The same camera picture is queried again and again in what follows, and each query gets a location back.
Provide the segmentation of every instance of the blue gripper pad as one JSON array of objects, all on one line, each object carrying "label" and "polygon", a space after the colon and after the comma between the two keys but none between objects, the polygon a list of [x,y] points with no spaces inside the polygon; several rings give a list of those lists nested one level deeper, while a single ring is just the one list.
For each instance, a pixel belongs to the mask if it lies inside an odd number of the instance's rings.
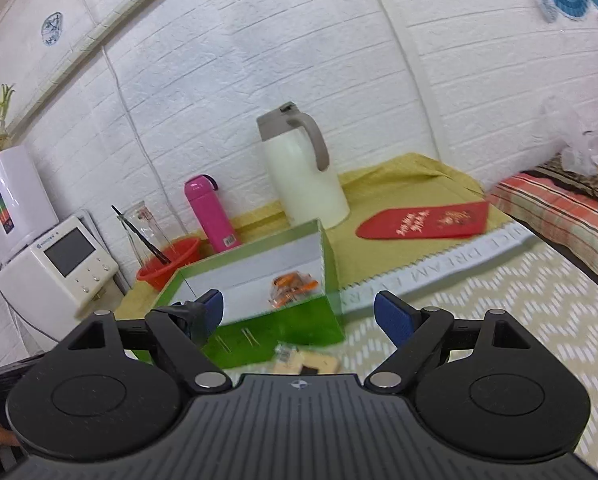
[{"label": "blue gripper pad", "polygon": [[381,292],[375,296],[375,320],[397,348],[415,333],[410,315]]},{"label": "blue gripper pad", "polygon": [[208,290],[197,303],[205,304],[205,329],[210,335],[223,319],[223,294],[216,289]]}]

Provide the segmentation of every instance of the white appliance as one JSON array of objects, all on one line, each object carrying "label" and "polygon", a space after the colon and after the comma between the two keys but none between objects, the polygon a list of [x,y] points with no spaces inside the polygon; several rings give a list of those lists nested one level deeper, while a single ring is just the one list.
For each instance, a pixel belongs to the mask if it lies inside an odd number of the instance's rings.
[{"label": "white appliance", "polygon": [[8,263],[58,222],[25,147],[15,146],[0,152],[1,263]]},{"label": "white appliance", "polygon": [[[0,290],[28,326],[61,340],[95,310],[123,298],[118,265],[74,216],[35,240],[0,270]],[[44,350],[55,342],[30,330]]]}]

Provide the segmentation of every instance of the white thermos jug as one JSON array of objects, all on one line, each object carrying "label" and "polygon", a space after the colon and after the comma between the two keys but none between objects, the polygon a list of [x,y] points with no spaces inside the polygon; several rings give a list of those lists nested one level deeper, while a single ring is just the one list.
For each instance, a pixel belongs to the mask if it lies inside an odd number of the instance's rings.
[{"label": "white thermos jug", "polygon": [[257,118],[268,174],[290,225],[318,218],[328,229],[350,213],[323,136],[308,114],[286,103]]}]

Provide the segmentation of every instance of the wall trim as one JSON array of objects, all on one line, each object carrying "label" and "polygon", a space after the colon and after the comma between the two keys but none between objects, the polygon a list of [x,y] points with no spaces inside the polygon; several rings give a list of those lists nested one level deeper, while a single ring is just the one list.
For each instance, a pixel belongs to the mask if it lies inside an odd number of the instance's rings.
[{"label": "wall trim", "polygon": [[437,150],[437,156],[441,162],[452,165],[453,157],[448,146],[444,121],[439,113],[437,98],[432,91],[428,74],[421,62],[417,45],[407,25],[404,23],[401,10],[395,5],[394,0],[379,0],[379,4],[388,18],[397,44],[399,44],[399,49],[415,81],[415,86],[417,87],[417,92],[419,92],[419,98],[421,99],[421,104],[426,114],[430,131],[432,132],[432,140]]},{"label": "wall trim", "polygon": [[31,116],[41,108],[60,85],[116,28],[124,25],[129,17],[149,0],[123,0],[103,20],[79,40],[71,52],[58,63],[54,72],[39,85],[28,104],[8,123],[13,140],[23,133]]}]

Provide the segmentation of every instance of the gray jug handle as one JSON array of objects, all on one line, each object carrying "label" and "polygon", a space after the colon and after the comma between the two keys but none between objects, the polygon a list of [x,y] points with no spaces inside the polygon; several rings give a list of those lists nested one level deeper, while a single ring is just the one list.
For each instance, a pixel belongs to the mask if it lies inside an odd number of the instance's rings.
[{"label": "gray jug handle", "polygon": [[330,155],[326,143],[323,140],[323,135],[317,123],[308,114],[300,113],[294,114],[292,117],[288,117],[288,124],[297,128],[303,126],[308,132],[310,142],[313,144],[314,158],[317,160],[317,169],[319,171],[326,171],[330,166]]}]

